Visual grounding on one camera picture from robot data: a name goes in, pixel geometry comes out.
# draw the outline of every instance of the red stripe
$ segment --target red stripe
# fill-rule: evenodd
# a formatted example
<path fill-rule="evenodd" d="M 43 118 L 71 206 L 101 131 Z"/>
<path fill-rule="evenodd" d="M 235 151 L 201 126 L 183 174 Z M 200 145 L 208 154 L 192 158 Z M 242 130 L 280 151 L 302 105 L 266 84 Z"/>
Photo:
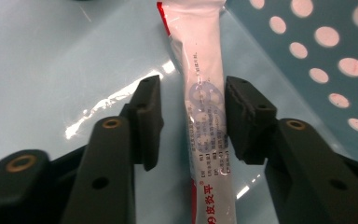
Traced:
<path fill-rule="evenodd" d="M 170 29 L 168 29 L 167 20 L 165 19 L 165 13 L 164 13 L 164 8 L 162 8 L 162 2 L 157 2 L 157 8 L 159 11 L 159 15 L 161 15 L 162 22 L 164 22 L 165 31 L 167 32 L 167 35 L 170 36 L 171 33 L 170 33 Z"/>
<path fill-rule="evenodd" d="M 191 223 L 196 224 L 197 215 L 197 186 L 193 179 L 191 179 Z"/>

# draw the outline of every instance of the plastic package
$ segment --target plastic package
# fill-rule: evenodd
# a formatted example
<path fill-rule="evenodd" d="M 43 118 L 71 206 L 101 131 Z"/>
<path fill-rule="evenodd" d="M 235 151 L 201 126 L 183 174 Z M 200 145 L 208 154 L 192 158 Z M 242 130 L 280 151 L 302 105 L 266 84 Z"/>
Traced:
<path fill-rule="evenodd" d="M 192 223 L 236 223 L 219 15 L 225 0 L 164 0 L 158 10 L 185 79 Z"/>

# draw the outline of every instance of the long narrow package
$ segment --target long narrow package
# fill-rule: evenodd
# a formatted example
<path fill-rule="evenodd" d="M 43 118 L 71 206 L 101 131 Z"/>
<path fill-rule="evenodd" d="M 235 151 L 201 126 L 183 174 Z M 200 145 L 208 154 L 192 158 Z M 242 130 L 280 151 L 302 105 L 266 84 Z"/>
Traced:
<path fill-rule="evenodd" d="M 226 0 L 162 0 L 158 10 L 185 79 L 193 224 L 234 224 L 219 16 Z"/>

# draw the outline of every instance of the light blue surface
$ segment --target light blue surface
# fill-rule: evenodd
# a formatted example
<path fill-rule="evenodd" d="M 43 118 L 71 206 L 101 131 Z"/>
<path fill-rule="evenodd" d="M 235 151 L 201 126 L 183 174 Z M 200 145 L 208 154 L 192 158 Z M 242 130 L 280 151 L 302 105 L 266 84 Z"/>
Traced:
<path fill-rule="evenodd" d="M 226 76 L 250 80 L 279 108 L 279 118 L 311 123 L 346 153 L 228 11 L 221 31 Z M 155 1 L 0 0 L 0 159 L 26 148 L 56 159 L 87 144 L 93 124 L 117 115 L 130 100 L 120 90 L 160 74 L 165 126 L 158 166 L 148 173 L 135 167 L 137 220 L 190 223 L 183 79 L 171 60 Z M 65 131 L 76 124 L 69 138 Z M 231 155 L 234 192 L 249 189 L 236 203 L 239 223 L 277 223 L 264 168 L 244 165 L 232 149 Z"/>

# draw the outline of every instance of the white plastic wrapper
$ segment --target white plastic wrapper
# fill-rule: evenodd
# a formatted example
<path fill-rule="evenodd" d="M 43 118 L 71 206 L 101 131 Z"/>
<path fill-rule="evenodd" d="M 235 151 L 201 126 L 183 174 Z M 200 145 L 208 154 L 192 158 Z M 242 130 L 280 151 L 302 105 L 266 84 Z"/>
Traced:
<path fill-rule="evenodd" d="M 219 15 L 226 0 L 163 0 L 158 10 L 185 79 L 193 224 L 236 223 Z"/>

